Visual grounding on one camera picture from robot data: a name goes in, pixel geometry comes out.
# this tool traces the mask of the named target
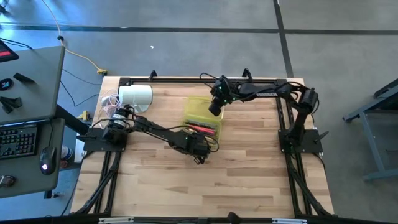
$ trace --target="metal table leg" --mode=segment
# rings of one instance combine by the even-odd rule
[[[67,112],[60,105],[57,105],[57,109],[55,111],[55,117],[63,118],[65,120],[65,124],[79,134],[86,134],[88,131],[88,126],[85,123],[75,118],[72,114]]]
[[[361,118],[361,122],[363,125],[363,131],[368,139],[369,145],[371,147],[371,151],[372,151],[372,155],[374,157],[374,160],[376,162],[377,168],[379,169],[379,171],[384,171],[384,165],[383,165],[383,161],[381,160],[381,156],[379,154],[379,151],[377,149],[377,145],[376,142],[374,140],[374,135],[372,133],[371,127],[369,125],[369,121],[366,118],[366,114],[365,113],[360,113],[360,118]]]
[[[391,88],[389,91],[379,95],[375,100],[372,102],[360,107],[359,109],[355,110],[354,112],[350,113],[343,117],[343,120],[347,123],[351,122],[355,118],[359,118],[361,113],[367,110],[372,110],[375,108],[380,107],[384,102],[386,102],[389,98],[398,95],[398,86]]]
[[[363,179],[376,180],[376,179],[383,179],[383,178],[396,177],[396,176],[398,176],[398,169],[391,169],[391,170],[379,171],[365,175],[363,176]]]

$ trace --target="white roll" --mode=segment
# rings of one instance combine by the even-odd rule
[[[119,88],[119,99],[122,104],[130,104],[137,113],[146,111],[152,104],[153,91],[150,85],[131,85]]]

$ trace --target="wood grain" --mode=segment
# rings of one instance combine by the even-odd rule
[[[119,78],[105,77],[100,96],[117,89]],[[292,80],[303,83],[301,78]],[[142,115],[165,127],[180,124],[187,96],[210,97],[209,88],[203,84],[150,85],[153,104]],[[94,122],[100,108],[98,103]],[[222,123],[220,150],[200,166],[159,139],[130,134],[121,159],[112,215],[226,217],[233,211],[241,217],[292,217],[286,163],[279,152],[275,99],[234,102],[225,107]],[[309,118],[306,127],[312,126]],[[96,152],[84,160],[72,212],[98,185],[103,157],[104,153]],[[309,188],[332,213],[322,164],[313,155],[302,157]],[[297,192],[303,209],[302,193]]]

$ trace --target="black keyboard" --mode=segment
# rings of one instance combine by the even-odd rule
[[[0,128],[0,159],[36,154],[36,124]]]

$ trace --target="concrete floor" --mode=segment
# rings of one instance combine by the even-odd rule
[[[62,24],[115,27],[195,27],[277,29],[272,0],[91,0],[51,1]],[[397,30],[398,2],[390,0],[280,0],[286,29]],[[41,0],[10,0],[4,24],[52,25]],[[255,77],[286,77],[278,34],[181,32],[63,32],[68,46],[92,58],[110,75],[240,76],[243,68]],[[0,37],[34,48],[58,45],[57,32],[0,31]],[[320,109],[326,176],[335,213],[341,217],[396,222],[398,179],[363,182],[362,175],[376,166],[358,121],[345,124],[341,117],[371,100],[371,95],[397,78],[398,39],[395,35],[287,35],[294,77],[316,88]],[[95,68],[72,55],[64,68],[93,83],[101,83]],[[98,93],[99,86],[63,73],[62,80],[77,102]],[[94,112],[96,98],[74,108],[65,90],[58,103],[74,115]],[[56,191],[64,197],[41,200],[42,194],[0,200],[0,220],[60,215],[78,170],[61,173]],[[27,209],[15,212],[15,207]]]

